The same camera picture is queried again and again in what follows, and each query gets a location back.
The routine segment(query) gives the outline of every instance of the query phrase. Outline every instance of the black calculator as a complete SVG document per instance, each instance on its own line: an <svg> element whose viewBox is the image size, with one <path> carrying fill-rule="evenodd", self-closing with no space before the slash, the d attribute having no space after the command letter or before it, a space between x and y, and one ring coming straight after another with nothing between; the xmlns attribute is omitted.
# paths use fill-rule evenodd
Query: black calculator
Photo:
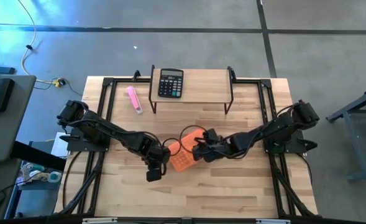
<svg viewBox="0 0 366 224"><path fill-rule="evenodd" d="M180 98L183 89L184 72L174 68L160 70L158 96Z"/></svg>

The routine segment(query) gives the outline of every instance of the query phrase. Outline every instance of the orange object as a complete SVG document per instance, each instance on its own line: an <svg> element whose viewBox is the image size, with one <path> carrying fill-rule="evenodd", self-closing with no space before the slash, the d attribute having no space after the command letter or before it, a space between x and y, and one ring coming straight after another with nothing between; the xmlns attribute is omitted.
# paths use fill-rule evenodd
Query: orange object
<svg viewBox="0 0 366 224"><path fill-rule="evenodd" d="M184 145L184 147L191 152L193 150L193 147L198 144L198 142L196 142L194 138L203 138L203 130L197 129L192 133L189 133L181 140L181 143ZM180 144L178 142L175 142L169 145L168 148L170 150L170 154L174 155L180 148ZM172 162L173 167L176 169L177 172L181 172L197 163L197 161L194 160L193 154L187 152L182 147L178 154L170 157L170 162Z"/></svg>

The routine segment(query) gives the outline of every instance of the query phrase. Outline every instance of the white paper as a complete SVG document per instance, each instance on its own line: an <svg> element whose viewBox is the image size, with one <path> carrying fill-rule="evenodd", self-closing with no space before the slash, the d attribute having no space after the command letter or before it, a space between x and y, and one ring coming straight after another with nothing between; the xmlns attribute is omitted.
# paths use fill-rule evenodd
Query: white paper
<svg viewBox="0 0 366 224"><path fill-rule="evenodd" d="M63 156L68 155L68 151L66 150L68 143L66 141L60 139L60 136L63 136L63 135L69 136L69 134L65 134L65 133L56 134L56 138L54 139L54 144L53 144L53 148L52 148L52 155L54 155L54 156L63 157Z"/></svg>

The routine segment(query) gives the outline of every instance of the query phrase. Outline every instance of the white cable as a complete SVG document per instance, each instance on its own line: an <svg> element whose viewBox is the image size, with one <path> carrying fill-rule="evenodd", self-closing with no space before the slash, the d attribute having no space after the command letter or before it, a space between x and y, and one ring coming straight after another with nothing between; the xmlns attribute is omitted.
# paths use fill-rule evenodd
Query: white cable
<svg viewBox="0 0 366 224"><path fill-rule="evenodd" d="M26 46L27 50L25 50L25 53L23 54L22 59L21 59L21 67L22 67L23 71L25 72L26 75L30 75L30 73L25 69L24 62L26 60L28 50L30 50L28 46L30 46L32 48L32 44L34 43L34 41L36 39L36 25L35 25L34 19L32 18L31 14L28 12L27 8L23 5L23 3L20 0L18 0L18 2L24 8L24 10L27 12L29 18L32 21L32 25L34 26L34 37L32 38L31 43ZM37 82L42 82L42 83L53 83L51 81L44 81L44 80L39 80L39 79L36 79L36 81Z"/></svg>

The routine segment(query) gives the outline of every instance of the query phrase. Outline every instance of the gray floor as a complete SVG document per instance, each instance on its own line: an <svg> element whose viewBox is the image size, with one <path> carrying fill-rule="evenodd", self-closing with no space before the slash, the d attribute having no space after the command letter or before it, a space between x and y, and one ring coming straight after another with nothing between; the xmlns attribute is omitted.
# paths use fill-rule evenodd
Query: gray floor
<svg viewBox="0 0 366 224"><path fill-rule="evenodd" d="M255 0L23 2L39 25L260 28ZM263 6L271 29L366 29L366 0L265 0ZM0 23L30 21L17 1L0 0ZM22 75L20 60L32 34L0 31L0 66ZM270 42L278 77L288 79L294 100L310 102L320 117L366 91L366 35L270 35ZM149 74L151 64L230 65L239 77L270 77L261 34L39 32L34 47L28 71L40 79L65 77L79 92L88 75ZM66 100L79 98L68 88L34 90L18 140L53 138L61 131L55 116ZM366 180L345 178L359 166L343 121L322 119L304 134L319 144L308 156L319 213L366 222ZM25 209L34 213L32 206Z"/></svg>

